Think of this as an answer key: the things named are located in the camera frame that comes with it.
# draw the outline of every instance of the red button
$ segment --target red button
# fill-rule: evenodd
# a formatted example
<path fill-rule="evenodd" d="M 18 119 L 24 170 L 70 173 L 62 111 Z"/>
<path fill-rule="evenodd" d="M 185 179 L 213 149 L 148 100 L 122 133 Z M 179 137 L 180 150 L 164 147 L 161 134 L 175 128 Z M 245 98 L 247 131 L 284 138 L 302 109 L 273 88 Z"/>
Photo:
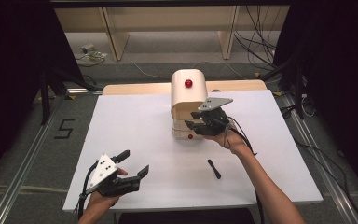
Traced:
<path fill-rule="evenodd" d="M 185 86 L 186 86 L 187 88 L 191 88 L 191 87 L 193 86 L 193 81 L 190 80 L 190 79 L 186 80 L 186 81 L 185 81 Z"/>

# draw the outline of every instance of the forearm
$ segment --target forearm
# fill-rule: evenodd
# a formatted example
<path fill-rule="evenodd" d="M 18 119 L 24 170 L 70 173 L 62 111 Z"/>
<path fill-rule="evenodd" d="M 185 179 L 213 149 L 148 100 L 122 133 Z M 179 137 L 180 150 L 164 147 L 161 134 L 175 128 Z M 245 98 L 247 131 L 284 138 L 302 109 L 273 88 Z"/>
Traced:
<path fill-rule="evenodd" d="M 103 216 L 106 211 L 101 211 L 94 208 L 88 208 L 85 211 L 78 224 L 95 224 Z"/>
<path fill-rule="evenodd" d="M 261 164 L 246 145 L 236 146 L 240 159 L 263 207 L 273 223 L 304 223 L 302 216 L 290 199 L 269 178 Z"/>

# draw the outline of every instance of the black marker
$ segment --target black marker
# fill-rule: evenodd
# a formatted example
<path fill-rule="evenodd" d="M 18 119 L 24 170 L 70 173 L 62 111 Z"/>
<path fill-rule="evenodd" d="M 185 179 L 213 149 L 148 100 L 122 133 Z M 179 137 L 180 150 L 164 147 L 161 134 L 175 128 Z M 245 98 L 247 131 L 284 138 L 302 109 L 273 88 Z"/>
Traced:
<path fill-rule="evenodd" d="M 208 160 L 208 163 L 211 165 L 211 167 L 212 167 L 212 169 L 213 169 L 214 174 L 216 175 L 216 177 L 217 177 L 218 179 L 220 179 L 222 176 L 220 175 L 220 173 L 219 173 L 219 172 L 216 170 L 216 168 L 214 167 L 213 162 L 212 162 L 211 160 Z"/>

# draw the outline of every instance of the white tabletop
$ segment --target white tabletop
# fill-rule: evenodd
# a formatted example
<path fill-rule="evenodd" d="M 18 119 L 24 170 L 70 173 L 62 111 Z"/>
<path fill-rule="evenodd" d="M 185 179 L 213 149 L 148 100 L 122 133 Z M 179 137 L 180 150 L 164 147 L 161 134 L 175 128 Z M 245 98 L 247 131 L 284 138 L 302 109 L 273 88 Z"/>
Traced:
<path fill-rule="evenodd" d="M 323 200 L 270 91 L 211 92 L 209 96 L 234 100 L 222 108 L 244 129 L 257 159 L 294 203 Z M 118 212 L 256 204 L 249 177 L 228 150 L 213 141 L 172 138 L 169 94 L 107 95 L 98 99 L 63 210 L 74 210 L 88 169 L 103 153 L 112 157 L 126 149 L 131 155 L 119 166 L 129 176 L 147 164 L 150 169 L 140 190 L 121 197 L 113 207 Z"/>

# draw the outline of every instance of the floor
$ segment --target floor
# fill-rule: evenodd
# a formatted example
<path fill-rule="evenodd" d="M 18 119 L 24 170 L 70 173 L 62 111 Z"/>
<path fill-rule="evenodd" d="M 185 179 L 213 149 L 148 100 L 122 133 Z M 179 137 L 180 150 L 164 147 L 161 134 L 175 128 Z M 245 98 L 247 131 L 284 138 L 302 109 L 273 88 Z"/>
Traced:
<path fill-rule="evenodd" d="M 252 34 L 253 32 L 239 33 L 247 38 L 252 38 Z M 279 32 L 265 33 L 265 35 L 272 45 L 275 45 L 279 38 Z M 85 79 L 89 83 L 95 82 L 95 85 L 100 87 L 113 83 L 168 82 L 173 72 L 182 68 L 198 68 L 207 80 L 254 79 L 255 75 L 263 76 L 268 71 L 265 69 L 269 69 L 265 63 L 243 49 L 238 41 L 233 43 L 230 59 L 223 60 L 216 32 L 132 33 L 120 62 L 114 62 L 109 55 L 110 48 L 105 34 L 67 34 L 67 37 L 77 58 L 83 56 L 80 48 L 86 44 L 93 44 L 98 51 L 106 54 L 104 62 L 100 64 L 89 59 L 78 60 L 78 63 L 82 65 L 80 68 Z M 257 44 L 252 44 L 250 47 L 262 59 L 266 61 L 269 59 L 262 47 Z M 272 91 L 279 91 L 278 80 L 279 77 L 269 80 L 268 88 Z M 68 88 L 78 88 L 73 83 L 66 83 L 66 85 Z M 19 183 L 18 191 L 10 194 L 11 203 L 6 209 L 0 206 L 0 209 L 6 211 L 0 223 L 76 223 L 76 218 L 72 214 L 62 211 L 62 205 L 98 95 L 71 94 L 72 98 L 62 99 L 54 97 L 52 92 L 50 94 L 52 111 L 55 112 L 48 128 L 44 129 L 45 127 L 40 125 L 41 102 L 37 95 L 33 104 L 34 109 L 30 111 L 17 140 L 0 160 L 0 205 L 4 206 L 1 202 L 12 189 L 10 185 L 16 182 L 19 175 L 22 175 L 22 182 L 16 182 Z M 289 106 L 292 99 L 291 94 L 287 93 L 276 98 L 277 105 Z M 337 146 L 323 118 L 316 112 L 314 116 L 306 116 L 304 121 L 298 122 L 296 113 L 289 115 L 291 116 L 286 119 L 286 123 L 292 135 L 306 143 L 304 139 L 307 138 L 300 131 L 300 127 L 306 125 L 313 139 L 310 143 L 316 145 L 343 170 L 353 204 L 358 208 L 358 179 L 345 157 L 337 153 Z M 73 122 L 74 131 L 71 138 L 62 140 L 56 137 L 62 135 L 59 129 L 64 119 L 73 119 L 69 122 Z M 40 132 L 45 133 L 44 138 L 38 138 Z M 38 145 L 37 153 L 30 155 L 35 145 Z M 324 196 L 322 203 L 298 205 L 306 221 L 308 223 L 358 223 L 358 218 L 353 220 L 346 217 L 347 213 L 340 206 L 345 202 L 337 201 L 335 198 L 336 193 L 330 189 L 329 183 L 326 183 L 326 177 L 321 172 L 320 165 L 312 158 L 313 150 L 298 148 Z M 24 168 L 23 162 L 27 158 L 30 158 L 29 166 Z M 340 170 L 334 163 L 328 159 L 325 160 L 330 172 L 343 185 L 344 178 Z M 257 208 L 250 207 L 250 210 L 255 223 L 258 223 Z M 100 223 L 113 222 L 114 215 L 109 213 Z"/>

